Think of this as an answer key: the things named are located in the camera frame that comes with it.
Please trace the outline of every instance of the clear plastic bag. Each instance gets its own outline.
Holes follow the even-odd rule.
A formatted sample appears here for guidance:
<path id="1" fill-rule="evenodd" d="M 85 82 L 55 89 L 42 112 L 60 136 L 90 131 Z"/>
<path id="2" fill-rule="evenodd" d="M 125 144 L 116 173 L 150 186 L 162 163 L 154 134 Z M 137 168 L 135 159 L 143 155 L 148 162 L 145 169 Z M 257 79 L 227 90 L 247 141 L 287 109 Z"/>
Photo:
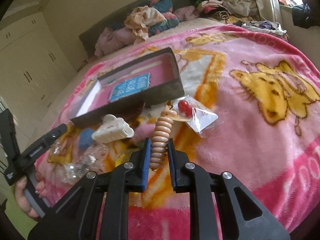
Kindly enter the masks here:
<path id="1" fill-rule="evenodd" d="M 64 165 L 65 174 L 61 176 L 62 182 L 73 185 L 89 171 L 95 171 L 98 174 L 104 173 L 103 160 L 106 158 L 108 151 L 108 147 L 104 144 L 89 147 L 76 163 Z"/>
<path id="2" fill-rule="evenodd" d="M 201 137 L 204 135 L 204 131 L 212 128 L 218 119 L 217 114 L 190 96 L 174 100 L 173 109 L 176 109 L 180 116 L 189 118 L 190 121 L 186 122 L 187 125 Z"/>

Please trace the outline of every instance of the metal screw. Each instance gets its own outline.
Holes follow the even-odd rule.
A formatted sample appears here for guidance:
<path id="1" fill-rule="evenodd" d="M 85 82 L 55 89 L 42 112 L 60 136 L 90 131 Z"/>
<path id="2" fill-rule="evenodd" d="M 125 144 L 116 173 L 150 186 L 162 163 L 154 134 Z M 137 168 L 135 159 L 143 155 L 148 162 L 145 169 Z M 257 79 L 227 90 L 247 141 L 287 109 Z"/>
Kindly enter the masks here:
<path id="1" fill-rule="evenodd" d="M 190 169 L 190 170 L 192 170 L 192 169 L 194 169 L 196 167 L 193 163 L 186 163 L 185 166 L 186 166 L 187 169 Z"/>
<path id="2" fill-rule="evenodd" d="M 225 178 L 225 179 L 231 179 L 232 178 L 232 174 L 230 172 L 224 172 L 222 173 L 222 176 Z"/>
<path id="3" fill-rule="evenodd" d="M 124 165 L 123 165 L 126 169 L 132 169 L 133 168 L 133 163 L 125 163 Z"/>
<path id="4" fill-rule="evenodd" d="M 88 179 L 93 179 L 93 178 L 95 178 L 95 177 L 96 177 L 96 173 L 95 173 L 95 172 L 89 171 L 89 172 L 87 173 L 87 178 L 88 178 Z"/>

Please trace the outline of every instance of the blue label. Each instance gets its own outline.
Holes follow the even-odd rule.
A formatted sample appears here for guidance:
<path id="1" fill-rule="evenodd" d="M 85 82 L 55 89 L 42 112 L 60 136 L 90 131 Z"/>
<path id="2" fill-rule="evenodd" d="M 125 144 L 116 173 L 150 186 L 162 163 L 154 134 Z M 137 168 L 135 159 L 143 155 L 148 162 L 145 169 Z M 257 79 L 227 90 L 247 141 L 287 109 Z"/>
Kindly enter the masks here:
<path id="1" fill-rule="evenodd" d="M 129 95 L 136 94 L 142 90 L 146 90 L 149 87 L 149 79 L 150 73 L 146 73 L 117 84 L 113 88 L 110 96 L 110 102 L 114 102 L 120 98 L 124 98 Z"/>

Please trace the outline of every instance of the window curtain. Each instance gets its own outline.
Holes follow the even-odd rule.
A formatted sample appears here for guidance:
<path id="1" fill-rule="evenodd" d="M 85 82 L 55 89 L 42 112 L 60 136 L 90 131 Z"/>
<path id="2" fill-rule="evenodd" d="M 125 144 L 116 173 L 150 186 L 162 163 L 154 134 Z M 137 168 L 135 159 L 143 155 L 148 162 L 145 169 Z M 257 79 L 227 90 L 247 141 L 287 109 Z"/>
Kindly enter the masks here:
<path id="1" fill-rule="evenodd" d="M 278 22 L 282 25 L 282 17 L 278 0 L 256 0 L 261 20 Z"/>

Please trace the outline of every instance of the blue gripper pad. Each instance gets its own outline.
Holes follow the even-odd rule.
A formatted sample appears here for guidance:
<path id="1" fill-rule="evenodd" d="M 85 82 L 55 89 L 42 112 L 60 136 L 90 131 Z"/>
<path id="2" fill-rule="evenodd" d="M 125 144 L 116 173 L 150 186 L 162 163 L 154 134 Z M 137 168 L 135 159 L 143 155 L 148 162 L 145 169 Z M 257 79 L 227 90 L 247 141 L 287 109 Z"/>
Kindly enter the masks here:
<path id="1" fill-rule="evenodd" d="M 173 156 L 173 150 L 174 150 L 173 140 L 169 139 L 168 141 L 169 170 L 170 170 L 171 185 L 173 187 L 173 190 L 175 191 L 175 189 L 177 188 L 177 170 L 175 166 L 175 160 L 174 160 L 175 157 Z"/>
<path id="2" fill-rule="evenodd" d="M 148 184 L 148 176 L 149 176 L 149 165 L 150 165 L 150 156 L 151 156 L 151 140 L 146 138 L 144 141 L 144 147 L 142 150 L 142 157 L 144 157 L 143 168 L 142 168 L 142 189 L 145 191 L 147 189 Z"/>

